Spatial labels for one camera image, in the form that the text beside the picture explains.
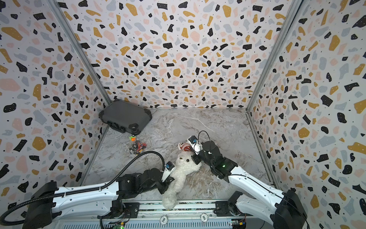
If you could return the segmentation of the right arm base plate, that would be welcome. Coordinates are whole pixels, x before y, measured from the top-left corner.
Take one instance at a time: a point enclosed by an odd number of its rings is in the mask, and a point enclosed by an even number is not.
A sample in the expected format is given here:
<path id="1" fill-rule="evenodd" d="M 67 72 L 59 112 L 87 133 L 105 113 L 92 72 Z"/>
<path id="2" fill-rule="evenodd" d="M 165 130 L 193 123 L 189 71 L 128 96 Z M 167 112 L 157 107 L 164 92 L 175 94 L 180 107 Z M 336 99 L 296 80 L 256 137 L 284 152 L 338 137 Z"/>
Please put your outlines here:
<path id="1" fill-rule="evenodd" d="M 245 213 L 241 212 L 236 206 L 238 199 L 243 197 L 246 197 L 244 193 L 235 191 L 228 200 L 216 201 L 214 214 L 218 217 L 243 217 Z"/>

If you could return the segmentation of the red white striped sweater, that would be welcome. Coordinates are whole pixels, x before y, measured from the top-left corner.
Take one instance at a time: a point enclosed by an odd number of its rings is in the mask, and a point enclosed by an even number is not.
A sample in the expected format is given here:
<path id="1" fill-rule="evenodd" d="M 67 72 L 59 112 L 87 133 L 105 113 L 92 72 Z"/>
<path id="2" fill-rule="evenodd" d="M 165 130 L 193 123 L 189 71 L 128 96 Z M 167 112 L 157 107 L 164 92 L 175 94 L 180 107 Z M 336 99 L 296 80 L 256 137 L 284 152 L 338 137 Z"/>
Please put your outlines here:
<path id="1" fill-rule="evenodd" d="M 179 143 L 178 148 L 179 148 L 179 150 L 182 150 L 182 151 L 187 151 L 187 152 L 193 151 L 191 145 L 187 142 Z"/>

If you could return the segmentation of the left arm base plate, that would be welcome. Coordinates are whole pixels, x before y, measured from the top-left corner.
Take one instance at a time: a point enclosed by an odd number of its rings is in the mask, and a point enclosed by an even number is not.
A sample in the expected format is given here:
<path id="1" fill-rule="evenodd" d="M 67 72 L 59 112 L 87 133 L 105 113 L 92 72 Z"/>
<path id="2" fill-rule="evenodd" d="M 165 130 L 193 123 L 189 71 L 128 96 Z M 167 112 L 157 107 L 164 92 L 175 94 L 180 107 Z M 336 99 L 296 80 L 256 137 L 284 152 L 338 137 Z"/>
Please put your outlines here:
<path id="1" fill-rule="evenodd" d="M 135 219 L 138 216 L 139 208 L 139 202 L 113 201 L 112 206 L 108 208 L 109 211 L 106 214 L 97 216 L 97 218 L 114 219 L 125 214 L 127 219 Z"/>

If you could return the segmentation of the white teddy bear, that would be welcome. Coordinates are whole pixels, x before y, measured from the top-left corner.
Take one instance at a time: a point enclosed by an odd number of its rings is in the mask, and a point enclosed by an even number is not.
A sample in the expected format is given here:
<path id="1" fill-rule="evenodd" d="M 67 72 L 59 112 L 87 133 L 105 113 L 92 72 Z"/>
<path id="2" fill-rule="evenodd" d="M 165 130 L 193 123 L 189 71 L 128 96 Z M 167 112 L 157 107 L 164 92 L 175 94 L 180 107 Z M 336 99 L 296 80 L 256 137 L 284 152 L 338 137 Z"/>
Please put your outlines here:
<path id="1" fill-rule="evenodd" d="M 182 151 L 178 154 L 175 161 L 175 170 L 170 174 L 173 181 L 170 183 L 167 191 L 163 194 L 162 205 L 166 210 L 171 210 L 177 205 L 178 194 L 185 185 L 189 174 L 197 172 L 202 163 L 196 164 L 192 159 L 193 153 Z"/>

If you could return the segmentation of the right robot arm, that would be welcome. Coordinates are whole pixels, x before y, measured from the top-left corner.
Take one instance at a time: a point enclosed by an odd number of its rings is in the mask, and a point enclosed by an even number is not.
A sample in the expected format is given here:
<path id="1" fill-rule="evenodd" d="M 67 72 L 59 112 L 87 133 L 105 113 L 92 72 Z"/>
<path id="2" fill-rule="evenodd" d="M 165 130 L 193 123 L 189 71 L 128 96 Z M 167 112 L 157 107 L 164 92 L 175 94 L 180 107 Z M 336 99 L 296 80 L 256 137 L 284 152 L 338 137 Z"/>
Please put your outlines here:
<path id="1" fill-rule="evenodd" d="M 250 175 L 236 162 L 224 157 L 212 140 L 200 143 L 193 135 L 187 143 L 194 152 L 192 160 L 196 164 L 204 162 L 218 179 L 241 189 L 227 201 L 227 208 L 217 211 L 216 215 L 249 214 L 275 229 L 309 226 L 306 211 L 294 191 L 283 192 Z"/>

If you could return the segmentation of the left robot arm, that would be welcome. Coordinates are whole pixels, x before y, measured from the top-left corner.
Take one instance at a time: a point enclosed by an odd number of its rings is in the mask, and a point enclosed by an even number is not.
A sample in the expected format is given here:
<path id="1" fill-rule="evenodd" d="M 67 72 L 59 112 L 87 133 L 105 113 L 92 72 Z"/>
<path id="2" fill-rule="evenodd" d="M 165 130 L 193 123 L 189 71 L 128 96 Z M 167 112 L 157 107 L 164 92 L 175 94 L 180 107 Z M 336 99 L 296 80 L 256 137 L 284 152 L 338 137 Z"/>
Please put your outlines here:
<path id="1" fill-rule="evenodd" d="M 174 170 L 174 166 L 167 165 L 164 171 L 153 168 L 144 173 L 125 174 L 106 188 L 102 184 L 57 187 L 56 182 L 48 182 L 31 197 L 33 203 L 29 204 L 22 227 L 40 229 L 50 225 L 53 220 L 87 215 L 112 219 L 122 215 L 125 210 L 135 217 L 139 205 L 129 207 L 123 200 L 154 189 L 164 194 L 174 180 L 170 176 Z"/>

